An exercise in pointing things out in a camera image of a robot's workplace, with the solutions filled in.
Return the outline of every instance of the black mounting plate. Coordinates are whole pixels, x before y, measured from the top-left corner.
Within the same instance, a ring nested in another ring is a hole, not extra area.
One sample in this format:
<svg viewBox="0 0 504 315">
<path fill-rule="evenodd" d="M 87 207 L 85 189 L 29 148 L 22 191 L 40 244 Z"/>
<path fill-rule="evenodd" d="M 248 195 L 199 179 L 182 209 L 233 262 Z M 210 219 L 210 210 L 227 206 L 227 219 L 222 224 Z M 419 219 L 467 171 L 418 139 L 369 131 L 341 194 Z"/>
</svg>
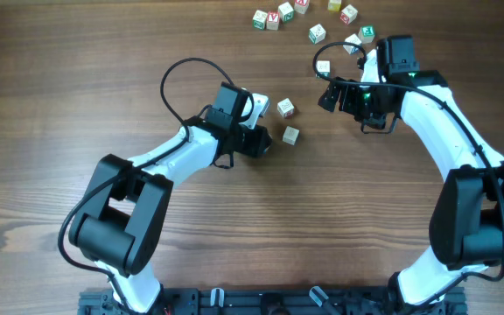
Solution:
<svg viewBox="0 0 504 315">
<path fill-rule="evenodd" d="M 325 290 L 336 310 L 343 315 L 388 315 L 380 303 L 386 287 L 358 287 L 344 290 Z M 260 299 L 263 294 L 276 293 L 283 297 L 283 305 L 292 315 L 327 315 L 309 297 L 309 290 L 225 290 L 223 307 L 210 306 L 210 290 L 164 289 L 162 303 L 148 314 L 165 315 L 261 315 Z M 82 292 L 78 315 L 127 315 L 111 298 L 112 290 Z M 444 301 L 432 310 L 417 311 L 416 315 L 467 315 L 464 288 L 454 288 Z"/>
</svg>

